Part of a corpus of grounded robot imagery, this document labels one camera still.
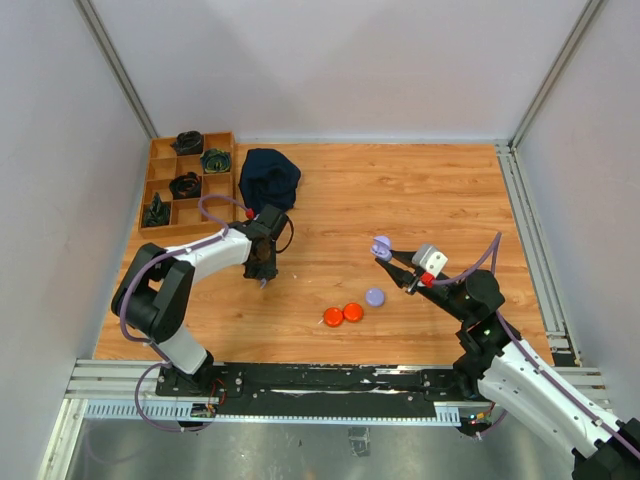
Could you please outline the purple charging case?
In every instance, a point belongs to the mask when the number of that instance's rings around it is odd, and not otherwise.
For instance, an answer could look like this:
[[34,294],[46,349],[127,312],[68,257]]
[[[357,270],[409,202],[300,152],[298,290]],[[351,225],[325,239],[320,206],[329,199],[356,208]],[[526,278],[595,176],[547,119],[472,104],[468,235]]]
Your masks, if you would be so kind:
[[392,245],[389,237],[384,235],[376,236],[370,252],[378,259],[390,261],[392,259]]
[[365,293],[365,301],[369,306],[379,308],[384,305],[386,294],[379,288],[370,288]]

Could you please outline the orange earbud charging case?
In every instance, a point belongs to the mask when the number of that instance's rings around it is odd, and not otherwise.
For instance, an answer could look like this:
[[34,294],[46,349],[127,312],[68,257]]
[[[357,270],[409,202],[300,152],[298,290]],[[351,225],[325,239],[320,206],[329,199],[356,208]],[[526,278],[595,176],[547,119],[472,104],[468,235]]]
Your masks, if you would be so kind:
[[326,309],[322,316],[322,322],[331,328],[339,327],[344,322],[343,311],[338,307]]

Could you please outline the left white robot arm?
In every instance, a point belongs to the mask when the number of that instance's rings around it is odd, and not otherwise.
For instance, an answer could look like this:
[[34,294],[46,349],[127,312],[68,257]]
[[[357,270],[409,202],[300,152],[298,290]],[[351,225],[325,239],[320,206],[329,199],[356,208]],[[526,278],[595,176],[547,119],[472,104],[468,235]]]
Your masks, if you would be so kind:
[[280,235],[293,223],[286,213],[267,205],[244,222],[232,222],[206,238],[162,248],[140,247],[115,291],[111,311],[120,318],[123,335],[150,344],[180,372],[179,383],[190,394],[207,393],[214,383],[212,355],[184,324],[192,287],[234,266],[246,279],[262,285],[276,278]]

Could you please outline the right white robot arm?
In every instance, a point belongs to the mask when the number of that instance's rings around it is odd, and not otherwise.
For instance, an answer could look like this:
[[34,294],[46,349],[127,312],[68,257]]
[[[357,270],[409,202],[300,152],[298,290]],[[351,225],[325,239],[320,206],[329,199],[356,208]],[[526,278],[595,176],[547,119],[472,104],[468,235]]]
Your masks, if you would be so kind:
[[431,244],[397,251],[375,242],[371,252],[394,283],[420,294],[457,319],[464,353],[454,363],[453,387],[466,400],[499,405],[554,452],[573,463],[574,479],[636,479],[639,421],[620,420],[548,365],[500,312],[505,298],[494,269],[498,245],[463,273],[449,277],[447,256]]

